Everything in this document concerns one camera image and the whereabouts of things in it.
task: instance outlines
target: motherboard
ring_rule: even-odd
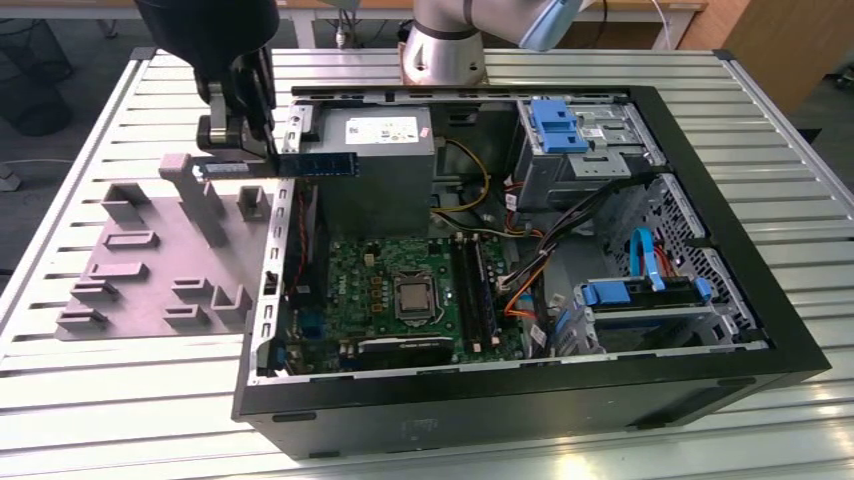
[[[503,317],[495,291],[506,269],[490,235],[334,240],[326,306],[296,313],[292,368],[338,373],[523,358],[518,320]]]

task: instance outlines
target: slotted aluminum surface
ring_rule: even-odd
[[[399,83],[391,50],[278,51],[279,102],[300,84]],[[157,180],[195,152],[204,111],[173,57],[128,65],[0,299],[0,477],[850,478],[854,462],[854,222],[850,197],[734,63],[709,53],[491,51],[494,84],[654,85],[789,292],[833,370],[694,424],[296,463],[230,420],[236,335],[61,343],[53,320],[85,265],[109,181]],[[286,110],[276,112],[283,119]],[[220,182],[220,193],[239,182]]]

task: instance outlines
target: expansion slot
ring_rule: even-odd
[[[495,347],[499,341],[492,292],[478,235],[458,234],[451,238],[451,266],[464,347],[466,351],[479,353],[486,347]]]

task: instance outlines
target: open computer tower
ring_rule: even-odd
[[[829,368],[654,88],[299,88],[287,118],[234,416],[290,455],[678,426]]]

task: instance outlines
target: circuit board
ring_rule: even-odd
[[[454,285],[451,243],[447,238],[332,242],[327,306],[322,313],[306,311],[299,314],[300,324],[315,328],[308,335],[314,338],[303,347],[304,362],[311,365],[311,373],[346,371],[348,365],[339,362],[340,349],[347,348],[348,342],[363,338],[422,335],[451,338],[451,363],[522,358],[519,325],[512,318],[508,319],[510,323],[504,321],[498,302],[494,309],[502,328],[498,329],[494,344],[484,346],[480,351],[466,348]],[[495,237],[486,237],[479,240],[479,246],[494,289],[495,279],[506,271],[500,241]],[[398,295],[402,294],[402,277],[428,278],[432,284],[435,314],[423,322],[400,319],[402,299]]]

